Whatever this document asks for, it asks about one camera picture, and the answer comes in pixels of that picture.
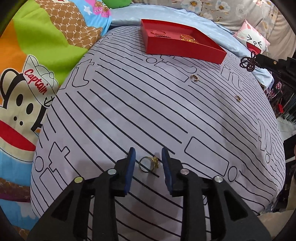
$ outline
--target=white cat face cushion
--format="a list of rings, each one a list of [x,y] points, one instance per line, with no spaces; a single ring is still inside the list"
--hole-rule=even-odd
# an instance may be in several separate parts
[[[270,45],[270,43],[258,33],[247,20],[244,21],[240,30],[238,30],[233,36],[246,46],[250,52],[255,52],[255,54],[263,53],[266,50],[266,46]]]

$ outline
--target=open red tray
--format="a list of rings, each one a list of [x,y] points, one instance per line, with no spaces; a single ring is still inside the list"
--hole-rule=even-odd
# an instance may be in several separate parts
[[[208,36],[183,24],[142,19],[141,31],[147,54],[196,58],[215,64],[221,64],[226,56],[224,49]],[[181,34],[192,36],[194,42],[182,40]]]

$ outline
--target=green fabric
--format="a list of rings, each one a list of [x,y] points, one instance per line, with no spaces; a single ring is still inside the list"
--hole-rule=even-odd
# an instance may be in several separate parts
[[[87,49],[68,44],[47,12],[34,0],[28,0],[19,9],[13,22],[22,51],[35,56],[40,64],[54,72],[61,86]]]
[[[131,4],[131,0],[103,0],[108,8],[127,7]]]

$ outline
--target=blue gripper pad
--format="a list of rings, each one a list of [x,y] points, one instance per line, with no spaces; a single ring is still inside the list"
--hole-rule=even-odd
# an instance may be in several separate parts
[[[168,150],[166,148],[162,148],[161,159],[162,159],[162,164],[163,164],[163,171],[165,173],[165,184],[168,188],[168,191],[172,195],[173,180],[172,180],[172,173],[169,168],[168,158],[170,158]]]
[[[126,176],[125,176],[126,181],[125,181],[125,187],[124,187],[125,195],[128,194],[131,188],[131,180],[133,178],[133,171],[134,171],[135,162],[136,162],[136,150],[133,147],[131,147],[128,152],[127,162],[128,162],[128,167],[126,170]]]

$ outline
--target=white sheet with black lines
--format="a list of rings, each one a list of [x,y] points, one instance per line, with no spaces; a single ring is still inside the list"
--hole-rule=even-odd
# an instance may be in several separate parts
[[[99,176],[130,147],[139,161],[160,158],[163,146],[201,177],[223,176],[256,213],[283,187],[274,114],[235,55],[227,52],[221,65],[146,55],[138,26],[115,28],[73,69],[46,115],[32,169],[35,214],[76,176]],[[129,195],[116,200],[116,218],[119,240],[180,239],[182,198],[169,195],[162,165],[154,175],[135,166]]]

